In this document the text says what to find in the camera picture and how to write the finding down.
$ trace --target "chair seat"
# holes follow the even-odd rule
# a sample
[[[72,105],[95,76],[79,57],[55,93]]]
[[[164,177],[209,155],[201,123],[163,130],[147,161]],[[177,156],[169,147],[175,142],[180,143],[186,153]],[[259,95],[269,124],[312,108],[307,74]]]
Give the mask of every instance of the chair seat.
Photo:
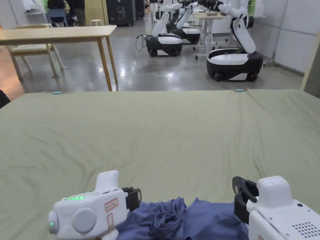
[[[47,51],[45,44],[33,44],[33,45],[20,45],[11,49],[12,53],[23,53],[23,52],[43,52]]]

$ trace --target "label sticker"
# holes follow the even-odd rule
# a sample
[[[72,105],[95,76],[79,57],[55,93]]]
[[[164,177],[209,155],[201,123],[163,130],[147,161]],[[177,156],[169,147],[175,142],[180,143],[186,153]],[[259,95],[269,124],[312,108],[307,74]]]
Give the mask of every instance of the label sticker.
[[[111,200],[110,202],[107,202],[104,205],[104,208],[106,209],[106,212],[109,212],[111,209],[114,209],[117,206],[118,206],[118,199],[115,198],[115,199]]]
[[[108,220],[108,227],[110,228],[114,227],[112,213],[107,216],[107,220]]]

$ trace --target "gray floor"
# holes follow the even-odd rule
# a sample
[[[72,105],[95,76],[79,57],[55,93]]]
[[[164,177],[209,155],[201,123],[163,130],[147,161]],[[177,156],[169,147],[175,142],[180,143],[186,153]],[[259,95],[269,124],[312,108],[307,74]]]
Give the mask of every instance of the gray floor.
[[[263,68],[255,83],[244,81],[215,82],[206,70],[206,58],[194,59],[192,46],[185,45],[179,57],[151,58],[146,49],[136,50],[136,36],[150,31],[150,21],[139,20],[133,27],[118,27],[111,36],[119,80],[119,91],[186,91],[251,89],[298,89],[302,77],[279,67]],[[108,68],[114,91],[114,77],[106,42]],[[28,73],[22,60],[18,63],[23,74],[20,83],[6,48],[0,49],[0,88],[10,98],[23,93],[43,91],[107,91],[101,58],[96,43],[57,44],[68,69],[53,79],[48,57],[30,56],[34,71]]]

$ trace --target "green led light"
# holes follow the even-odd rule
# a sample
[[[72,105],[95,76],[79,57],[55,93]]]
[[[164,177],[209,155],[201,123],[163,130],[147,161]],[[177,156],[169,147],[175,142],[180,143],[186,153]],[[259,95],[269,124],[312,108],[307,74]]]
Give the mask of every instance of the green led light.
[[[84,197],[65,198],[65,200],[78,200],[78,199],[84,199]]]

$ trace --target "white stool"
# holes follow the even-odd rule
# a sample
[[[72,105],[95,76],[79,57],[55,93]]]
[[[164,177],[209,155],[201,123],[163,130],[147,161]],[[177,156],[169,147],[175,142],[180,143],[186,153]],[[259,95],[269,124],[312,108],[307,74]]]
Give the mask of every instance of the white stool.
[[[92,26],[92,23],[95,22],[96,23],[96,26],[98,26],[98,22],[101,22],[101,26],[103,26],[103,22],[102,20],[99,20],[99,19],[94,19],[94,20],[91,20],[91,26]]]

